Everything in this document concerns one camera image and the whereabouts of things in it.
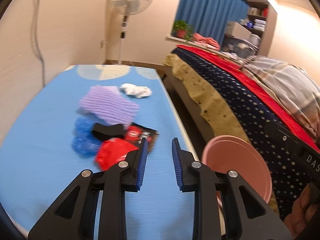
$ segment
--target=fan pole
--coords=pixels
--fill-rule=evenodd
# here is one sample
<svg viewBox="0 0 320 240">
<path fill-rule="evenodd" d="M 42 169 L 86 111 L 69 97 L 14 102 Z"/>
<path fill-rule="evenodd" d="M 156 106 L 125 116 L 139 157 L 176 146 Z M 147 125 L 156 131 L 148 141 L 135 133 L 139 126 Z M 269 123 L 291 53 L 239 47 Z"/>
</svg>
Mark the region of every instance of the fan pole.
<svg viewBox="0 0 320 240">
<path fill-rule="evenodd" d="M 118 59 L 118 65 L 122 65 L 122 60 L 121 60 L 121 51 L 123 48 L 123 43 L 124 43 L 124 38 L 125 38 L 125 33 L 127 31 L 128 27 L 128 17 L 129 17 L 129 6 L 127 6 L 125 10 L 125 15 L 123 17 L 123 21 L 121 23 L 121 35 L 120 35 L 120 48 L 119 48 L 119 59 Z"/>
</svg>

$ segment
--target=flower pot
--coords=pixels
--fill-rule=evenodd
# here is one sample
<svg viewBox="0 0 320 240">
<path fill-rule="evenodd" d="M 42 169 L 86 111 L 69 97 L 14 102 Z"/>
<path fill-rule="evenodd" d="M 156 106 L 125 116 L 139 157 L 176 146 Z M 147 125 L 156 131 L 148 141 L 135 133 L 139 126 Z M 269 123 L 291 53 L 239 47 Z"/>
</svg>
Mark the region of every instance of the flower pot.
<svg viewBox="0 0 320 240">
<path fill-rule="evenodd" d="M 176 32 L 177 38 L 180 38 L 180 39 L 184 39 L 186 34 L 187 34 L 187 31 L 184 31 L 184 30 L 177 30 Z"/>
</svg>

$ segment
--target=crumpled white cloth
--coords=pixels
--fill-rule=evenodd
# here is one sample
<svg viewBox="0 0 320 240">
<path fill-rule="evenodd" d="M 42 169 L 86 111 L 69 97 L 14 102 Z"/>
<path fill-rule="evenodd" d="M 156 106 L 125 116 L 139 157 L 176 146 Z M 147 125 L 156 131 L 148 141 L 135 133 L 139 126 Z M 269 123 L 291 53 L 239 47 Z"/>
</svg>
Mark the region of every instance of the crumpled white cloth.
<svg viewBox="0 0 320 240">
<path fill-rule="evenodd" d="M 124 90 L 126 95 L 135 96 L 136 98 L 143 98 L 152 95 L 152 91 L 148 87 L 138 87 L 133 84 L 125 83 L 120 86 L 121 90 Z"/>
</svg>

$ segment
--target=windowsill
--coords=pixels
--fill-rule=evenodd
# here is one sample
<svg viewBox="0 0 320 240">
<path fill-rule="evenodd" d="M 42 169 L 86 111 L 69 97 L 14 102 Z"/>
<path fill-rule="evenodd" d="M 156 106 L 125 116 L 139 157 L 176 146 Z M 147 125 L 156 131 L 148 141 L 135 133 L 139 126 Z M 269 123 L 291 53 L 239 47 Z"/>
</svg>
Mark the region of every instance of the windowsill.
<svg viewBox="0 0 320 240">
<path fill-rule="evenodd" d="M 217 55 L 225 58 L 226 60 L 231 61 L 232 63 L 235 63 L 235 64 L 237 64 L 237 65 L 240 64 L 239 62 L 237 62 L 237 61 L 234 60 L 233 58 L 229 57 L 228 55 L 226 55 L 226 54 L 224 54 L 224 53 L 222 53 L 222 52 L 220 52 L 220 51 L 217 51 L 217 50 L 214 50 L 214 49 L 210 49 L 210 48 L 208 48 L 208 47 L 206 47 L 206 46 L 203 46 L 203 45 L 200 45 L 200 44 L 198 44 L 198 43 L 194 43 L 194 42 L 192 42 L 192 41 L 186 41 L 186 40 L 184 40 L 184 39 L 176 38 L 176 37 L 173 37 L 173 36 L 170 36 L 170 35 L 167 35 L 167 36 L 166 36 L 166 39 L 168 39 L 168 40 L 170 40 L 170 41 L 173 41 L 173 42 L 186 43 L 186 44 L 190 44 L 190 45 L 192 45 L 192 46 L 194 46 L 194 47 L 198 47 L 198 48 L 201 48 L 201 49 L 205 49 L 205 50 L 207 50 L 207 51 L 209 51 L 209 52 L 213 52 L 214 54 L 217 54 Z"/>
</svg>

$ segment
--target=navy blue blanket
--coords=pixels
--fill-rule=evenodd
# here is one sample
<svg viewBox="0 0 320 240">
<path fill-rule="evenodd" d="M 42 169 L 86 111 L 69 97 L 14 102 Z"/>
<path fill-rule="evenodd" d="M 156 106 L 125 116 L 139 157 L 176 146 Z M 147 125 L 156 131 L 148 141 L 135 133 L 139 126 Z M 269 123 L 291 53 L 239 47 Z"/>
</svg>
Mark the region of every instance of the navy blue blanket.
<svg viewBox="0 0 320 240">
<path fill-rule="evenodd" d="M 227 102 L 252 146 L 261 154 L 269 167 L 273 191 L 281 219 L 284 220 L 291 213 L 293 202 L 310 182 L 310 177 L 291 159 L 289 152 L 264 134 L 263 128 L 266 122 L 273 120 L 282 124 L 281 121 L 239 80 L 223 69 L 185 49 L 176 48 L 172 53 L 190 65 Z"/>
</svg>

